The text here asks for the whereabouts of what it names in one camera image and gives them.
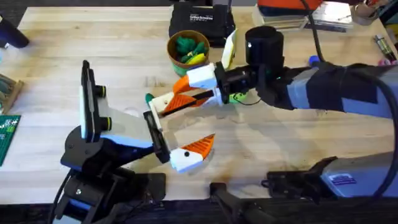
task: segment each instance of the black box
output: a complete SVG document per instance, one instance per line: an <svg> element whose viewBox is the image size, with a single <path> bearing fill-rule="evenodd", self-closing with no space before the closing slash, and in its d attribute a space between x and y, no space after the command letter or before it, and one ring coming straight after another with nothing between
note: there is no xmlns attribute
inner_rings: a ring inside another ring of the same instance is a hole
<svg viewBox="0 0 398 224"><path fill-rule="evenodd" d="M212 8L194 7L190 2L174 4L169 36L181 30L202 33L211 47L224 47L226 38L235 30L230 7L216 4Z"/></svg>

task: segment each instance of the marker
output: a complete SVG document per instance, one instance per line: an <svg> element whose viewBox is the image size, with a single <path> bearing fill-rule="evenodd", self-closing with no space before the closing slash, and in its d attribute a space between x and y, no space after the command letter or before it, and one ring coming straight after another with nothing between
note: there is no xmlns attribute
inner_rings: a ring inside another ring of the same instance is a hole
<svg viewBox="0 0 398 224"><path fill-rule="evenodd" d="M385 58L388 60L395 61L397 60L397 57L394 55L392 52L390 46L388 45L387 41L382 35L375 35L374 36L374 41L377 43L377 46L379 46L381 52L384 54Z"/></svg>

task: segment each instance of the sticker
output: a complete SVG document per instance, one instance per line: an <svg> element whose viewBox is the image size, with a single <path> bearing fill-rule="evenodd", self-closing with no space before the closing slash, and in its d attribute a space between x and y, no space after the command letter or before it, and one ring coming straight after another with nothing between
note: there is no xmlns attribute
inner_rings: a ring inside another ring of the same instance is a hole
<svg viewBox="0 0 398 224"><path fill-rule="evenodd" d="M335 186L346 185L346 184L356 184L356 180L349 174L330 175L329 179Z"/></svg>
<svg viewBox="0 0 398 224"><path fill-rule="evenodd" d="M190 14L189 15L190 22L208 22L213 21L212 15L199 15L199 14Z"/></svg>

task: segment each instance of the black cable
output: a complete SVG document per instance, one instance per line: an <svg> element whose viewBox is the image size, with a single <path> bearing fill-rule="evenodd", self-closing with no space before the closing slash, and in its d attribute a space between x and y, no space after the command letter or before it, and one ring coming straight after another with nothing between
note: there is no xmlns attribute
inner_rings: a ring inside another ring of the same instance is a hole
<svg viewBox="0 0 398 224"><path fill-rule="evenodd" d="M354 73L355 75L359 76L360 78L365 78L373 83L375 83L383 93L384 97L387 100L387 103L390 107L391 111L391 118L394 125L394 152L392 153L392 161L390 164L390 168L382 182L382 184L377 188L377 190L373 193L373 196L366 200L364 203L359 205L367 205L379 199L383 193L390 187L392 182L394 181L397 171L398 171L398 103L395 98L394 92L391 88L385 84L382 80L378 77L372 75L365 75L363 73Z"/></svg>
<svg viewBox="0 0 398 224"><path fill-rule="evenodd" d="M70 169L68 174L65 176L60 188L58 189L57 194L55 195L54 201L53 201L53 203L51 205L51 208L50 208L50 214L49 214L49 219L47 220L47 224L52 224L52 222L54 220L55 207L57 207L57 204L58 204L58 201L60 199L62 190L65 187L65 184L67 184L67 181L69 180L71 175L72 175L72 170Z"/></svg>
<svg viewBox="0 0 398 224"><path fill-rule="evenodd" d="M260 98L260 99L259 99L257 102L255 102L255 103L242 103L242 101L240 101L240 100L237 99L237 97L236 97L237 94L238 94L238 93L235 93L235 94L233 95L234 100L236 100L238 103L240 103L240 104L242 104L242 105L244 105L244 106L255 105L255 104L260 103L260 101L261 101L261 98Z"/></svg>
<svg viewBox="0 0 398 224"><path fill-rule="evenodd" d="M305 10L307 11L308 18L310 19L311 23L311 30L312 30L312 35L313 39L315 41L315 48L317 50L318 58L321 62L325 62L325 59L323 58L322 51L321 51L321 46L319 44L319 38L318 38L318 32L315 27L315 21L313 20L312 13L310 10L310 6L308 6L307 2L305 0L300 0L302 4L304 5Z"/></svg>

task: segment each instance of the orange fin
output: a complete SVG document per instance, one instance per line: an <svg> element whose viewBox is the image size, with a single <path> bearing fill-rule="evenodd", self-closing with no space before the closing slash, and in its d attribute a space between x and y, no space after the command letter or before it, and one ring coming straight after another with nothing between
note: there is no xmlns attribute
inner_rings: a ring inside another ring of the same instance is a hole
<svg viewBox="0 0 398 224"><path fill-rule="evenodd" d="M189 86L188 75L185 75L184 77L180 78L173 86L174 94L184 93L186 91L191 91L194 89L197 89L197 88Z"/></svg>
<svg viewBox="0 0 398 224"><path fill-rule="evenodd" d="M215 134L211 134L199 141L195 141L181 148L191 152L199 153L203 158L206 158L207 155L210 153L211 148L213 147L214 136Z"/></svg>
<svg viewBox="0 0 398 224"><path fill-rule="evenodd" d="M192 97L192 96L177 94L177 95L175 95L175 96L172 98L172 100L170 101L170 103L169 103L169 104L166 106L166 108L163 110L163 113L164 113L164 112L168 112L168 111L170 111L170 110L173 110L173 109L175 109L175 108L179 108L179 107L181 107L181 106L183 106L183 105L186 105L186 104L188 104L188 103L192 103L192 102L194 102L195 100L197 100L197 99L195 99L195 98Z"/></svg>

